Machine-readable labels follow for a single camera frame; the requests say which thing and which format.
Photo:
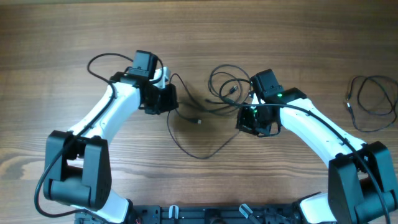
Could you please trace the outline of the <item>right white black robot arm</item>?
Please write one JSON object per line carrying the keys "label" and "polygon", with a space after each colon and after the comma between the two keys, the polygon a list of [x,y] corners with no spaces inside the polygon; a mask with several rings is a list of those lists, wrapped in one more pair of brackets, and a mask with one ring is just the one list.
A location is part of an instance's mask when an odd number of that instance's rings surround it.
{"label": "right white black robot arm", "polygon": [[368,144],[324,116],[297,88],[284,90],[271,69],[248,80],[252,103],[243,104],[236,127],[261,137],[272,125],[296,134],[328,168],[328,191],[300,199],[287,208],[267,207],[264,217],[285,223],[390,222],[397,210],[397,179],[391,153],[383,143]]}

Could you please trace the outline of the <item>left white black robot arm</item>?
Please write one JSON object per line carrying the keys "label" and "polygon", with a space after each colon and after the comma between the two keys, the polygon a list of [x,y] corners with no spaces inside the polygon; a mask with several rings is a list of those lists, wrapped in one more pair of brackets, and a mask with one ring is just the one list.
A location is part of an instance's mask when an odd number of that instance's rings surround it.
{"label": "left white black robot arm", "polygon": [[156,208],[135,209],[131,200],[112,189],[109,145],[125,120],[136,110],[158,115],[178,107],[170,70],[158,56],[138,50],[132,65],[105,82],[106,93],[95,107],[68,131],[53,131],[47,138],[45,168],[35,190],[47,200],[71,206],[75,223],[143,223],[158,217]]}

